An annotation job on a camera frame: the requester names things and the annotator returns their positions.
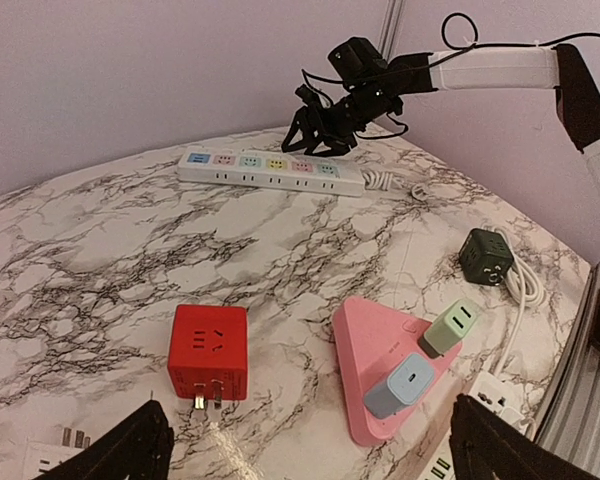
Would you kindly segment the red cube socket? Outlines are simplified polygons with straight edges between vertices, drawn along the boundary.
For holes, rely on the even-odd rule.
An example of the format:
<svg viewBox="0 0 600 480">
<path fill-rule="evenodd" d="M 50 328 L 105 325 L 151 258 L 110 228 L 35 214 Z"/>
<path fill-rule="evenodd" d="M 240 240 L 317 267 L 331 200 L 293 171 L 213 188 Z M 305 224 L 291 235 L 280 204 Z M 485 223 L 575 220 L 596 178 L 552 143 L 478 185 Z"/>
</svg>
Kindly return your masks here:
<svg viewBox="0 0 600 480">
<path fill-rule="evenodd" d="M 175 310 L 167 369 L 178 397 L 196 410 L 244 401 L 248 317 L 243 307 L 181 304 Z"/>
</svg>

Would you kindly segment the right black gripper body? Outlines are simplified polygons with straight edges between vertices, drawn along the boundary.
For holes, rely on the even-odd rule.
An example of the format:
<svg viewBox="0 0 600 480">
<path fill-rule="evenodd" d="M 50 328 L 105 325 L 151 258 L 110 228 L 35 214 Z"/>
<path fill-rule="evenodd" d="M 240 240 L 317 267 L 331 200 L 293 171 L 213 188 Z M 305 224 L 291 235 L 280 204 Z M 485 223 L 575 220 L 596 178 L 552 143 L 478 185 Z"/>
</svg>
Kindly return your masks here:
<svg viewBox="0 0 600 480">
<path fill-rule="evenodd" d="M 324 139 L 351 143 L 356 132 L 385 114 L 400 115 L 403 101 L 381 89 L 357 89 L 330 107 L 310 114 L 312 127 Z"/>
</svg>

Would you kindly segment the dark green charger plug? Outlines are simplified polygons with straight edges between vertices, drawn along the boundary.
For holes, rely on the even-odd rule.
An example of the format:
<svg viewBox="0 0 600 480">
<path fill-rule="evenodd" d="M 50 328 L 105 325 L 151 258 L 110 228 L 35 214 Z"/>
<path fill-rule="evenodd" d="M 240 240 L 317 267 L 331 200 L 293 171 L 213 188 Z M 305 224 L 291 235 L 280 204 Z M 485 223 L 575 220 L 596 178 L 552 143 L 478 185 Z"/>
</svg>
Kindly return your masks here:
<svg viewBox="0 0 600 480">
<path fill-rule="evenodd" d="M 503 235 L 473 228 L 459 251 L 459 263 L 469 283 L 497 286 L 514 264 L 514 256 Z"/>
</svg>

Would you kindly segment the long white colourful power strip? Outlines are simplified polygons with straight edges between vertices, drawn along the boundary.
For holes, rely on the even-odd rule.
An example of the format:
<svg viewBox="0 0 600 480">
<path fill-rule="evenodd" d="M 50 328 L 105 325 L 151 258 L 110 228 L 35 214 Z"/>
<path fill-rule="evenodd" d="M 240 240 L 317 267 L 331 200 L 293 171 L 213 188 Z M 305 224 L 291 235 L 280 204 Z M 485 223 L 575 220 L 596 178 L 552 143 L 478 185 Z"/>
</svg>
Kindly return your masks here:
<svg viewBox="0 0 600 480">
<path fill-rule="evenodd" d="M 346 160 L 263 150 L 190 147 L 176 166 L 180 180 L 360 197 L 367 191 L 406 193 L 423 202 L 428 187 L 402 174 Z"/>
</svg>

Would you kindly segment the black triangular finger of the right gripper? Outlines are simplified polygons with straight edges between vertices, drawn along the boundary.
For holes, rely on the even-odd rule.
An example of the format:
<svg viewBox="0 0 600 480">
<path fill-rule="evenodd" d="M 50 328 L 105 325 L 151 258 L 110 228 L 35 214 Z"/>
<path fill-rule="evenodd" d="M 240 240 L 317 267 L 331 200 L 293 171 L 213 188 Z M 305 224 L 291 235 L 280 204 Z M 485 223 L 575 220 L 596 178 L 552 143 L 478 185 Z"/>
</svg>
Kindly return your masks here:
<svg viewBox="0 0 600 480">
<path fill-rule="evenodd" d="M 284 137 L 281 150 L 284 153 L 304 151 L 311 153 L 318 146 L 318 132 L 311 107 L 301 107 L 296 111 L 289 130 Z"/>
</svg>

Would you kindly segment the left gripper black triangular left finger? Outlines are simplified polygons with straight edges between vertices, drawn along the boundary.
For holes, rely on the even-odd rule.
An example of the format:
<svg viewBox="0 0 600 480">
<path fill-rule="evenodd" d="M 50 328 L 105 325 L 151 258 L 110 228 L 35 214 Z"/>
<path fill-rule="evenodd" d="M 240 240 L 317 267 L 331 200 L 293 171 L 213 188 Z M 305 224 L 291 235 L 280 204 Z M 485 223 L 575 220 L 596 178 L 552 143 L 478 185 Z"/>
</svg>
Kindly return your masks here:
<svg viewBox="0 0 600 480">
<path fill-rule="evenodd" d="M 60 480 L 166 480 L 173 429 L 161 404 L 149 400 L 87 449 L 37 475 Z"/>
</svg>

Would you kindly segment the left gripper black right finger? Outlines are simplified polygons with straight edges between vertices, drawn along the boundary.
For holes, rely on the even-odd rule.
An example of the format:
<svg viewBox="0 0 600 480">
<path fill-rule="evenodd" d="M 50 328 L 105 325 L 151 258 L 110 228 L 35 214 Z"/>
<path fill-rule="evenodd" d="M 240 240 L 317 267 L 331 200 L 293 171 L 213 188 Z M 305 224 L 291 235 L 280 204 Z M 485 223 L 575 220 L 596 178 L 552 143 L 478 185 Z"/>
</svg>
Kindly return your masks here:
<svg viewBox="0 0 600 480">
<path fill-rule="evenodd" d="M 455 477 L 472 480 L 587 480 L 594 476 L 542 449 L 474 398 L 456 398 L 450 449 Z"/>
</svg>

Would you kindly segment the white power strip with USB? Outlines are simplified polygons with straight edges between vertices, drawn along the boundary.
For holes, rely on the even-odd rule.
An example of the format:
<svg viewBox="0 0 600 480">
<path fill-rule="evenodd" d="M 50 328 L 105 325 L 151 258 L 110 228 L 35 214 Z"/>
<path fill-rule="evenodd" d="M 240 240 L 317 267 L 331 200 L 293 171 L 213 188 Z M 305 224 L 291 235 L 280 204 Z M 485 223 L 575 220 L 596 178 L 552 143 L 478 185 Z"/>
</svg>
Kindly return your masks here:
<svg viewBox="0 0 600 480">
<path fill-rule="evenodd" d="M 453 406 L 450 427 L 420 479 L 541 479 L 543 455 L 519 427 L 521 415 L 507 402 L 507 387 L 478 375 Z"/>
</svg>

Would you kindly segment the green plug adapter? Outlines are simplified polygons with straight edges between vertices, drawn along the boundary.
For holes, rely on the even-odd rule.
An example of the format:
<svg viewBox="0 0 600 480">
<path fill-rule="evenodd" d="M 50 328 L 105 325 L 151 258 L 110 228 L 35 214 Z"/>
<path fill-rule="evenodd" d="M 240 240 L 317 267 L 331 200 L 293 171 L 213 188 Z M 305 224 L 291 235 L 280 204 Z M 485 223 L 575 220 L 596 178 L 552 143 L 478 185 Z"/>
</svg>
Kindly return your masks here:
<svg viewBox="0 0 600 480">
<path fill-rule="evenodd" d="M 418 345 L 431 359 L 445 355 L 469 333 L 480 313 L 474 301 L 456 300 L 428 326 Z"/>
</svg>

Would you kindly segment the pink triangular power socket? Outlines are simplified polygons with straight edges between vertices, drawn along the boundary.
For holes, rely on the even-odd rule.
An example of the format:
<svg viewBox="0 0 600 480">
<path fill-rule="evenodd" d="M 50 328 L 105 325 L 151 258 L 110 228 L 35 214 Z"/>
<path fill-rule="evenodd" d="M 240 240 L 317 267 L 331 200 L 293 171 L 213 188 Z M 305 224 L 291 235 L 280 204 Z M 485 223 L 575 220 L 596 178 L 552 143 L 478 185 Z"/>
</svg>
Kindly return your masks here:
<svg viewBox="0 0 600 480">
<path fill-rule="evenodd" d="M 418 339 L 430 323 L 353 296 L 336 310 L 332 326 L 351 438 L 360 446 L 379 445 L 396 435 L 420 401 L 379 419 L 366 407 L 364 397 L 410 355 L 426 355 Z"/>
</svg>

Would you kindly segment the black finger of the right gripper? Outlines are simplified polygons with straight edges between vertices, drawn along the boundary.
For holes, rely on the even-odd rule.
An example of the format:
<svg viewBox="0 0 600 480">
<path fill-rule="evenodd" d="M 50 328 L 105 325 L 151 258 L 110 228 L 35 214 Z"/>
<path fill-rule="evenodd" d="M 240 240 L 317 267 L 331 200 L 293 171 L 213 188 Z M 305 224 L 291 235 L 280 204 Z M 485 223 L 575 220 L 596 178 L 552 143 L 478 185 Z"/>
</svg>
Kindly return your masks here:
<svg viewBox="0 0 600 480">
<path fill-rule="evenodd" d="M 358 142 L 354 136 L 345 138 L 319 136 L 309 141 L 304 154 L 312 157 L 342 157 L 351 152 Z"/>
</svg>

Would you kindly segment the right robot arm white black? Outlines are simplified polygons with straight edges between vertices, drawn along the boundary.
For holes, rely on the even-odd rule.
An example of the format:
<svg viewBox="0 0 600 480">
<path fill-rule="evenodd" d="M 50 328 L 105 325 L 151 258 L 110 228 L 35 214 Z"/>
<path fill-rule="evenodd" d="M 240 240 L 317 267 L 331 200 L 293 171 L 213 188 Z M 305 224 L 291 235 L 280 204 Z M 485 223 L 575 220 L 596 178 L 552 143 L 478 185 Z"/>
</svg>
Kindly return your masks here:
<svg viewBox="0 0 600 480">
<path fill-rule="evenodd" d="M 544 89 L 556 98 L 557 116 L 582 154 L 600 195 L 600 92 L 573 35 L 544 43 L 448 44 L 443 51 L 385 60 L 372 43 L 352 37 L 328 60 L 347 96 L 332 102 L 310 85 L 296 91 L 296 111 L 282 143 L 285 153 L 342 156 L 357 145 L 367 125 L 399 115 L 405 95 L 464 89 Z"/>
</svg>

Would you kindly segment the light blue charger plug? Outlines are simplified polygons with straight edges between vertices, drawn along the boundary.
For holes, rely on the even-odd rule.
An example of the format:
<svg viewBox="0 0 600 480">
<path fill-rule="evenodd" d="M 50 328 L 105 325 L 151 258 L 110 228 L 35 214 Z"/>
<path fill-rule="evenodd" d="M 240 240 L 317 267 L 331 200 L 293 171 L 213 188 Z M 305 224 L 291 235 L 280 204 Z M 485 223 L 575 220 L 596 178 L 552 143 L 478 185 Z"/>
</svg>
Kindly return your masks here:
<svg viewBox="0 0 600 480">
<path fill-rule="evenodd" d="M 364 396 L 364 405 L 377 419 L 386 419 L 417 404 L 435 379 L 435 370 L 419 353 L 411 353 Z"/>
</svg>

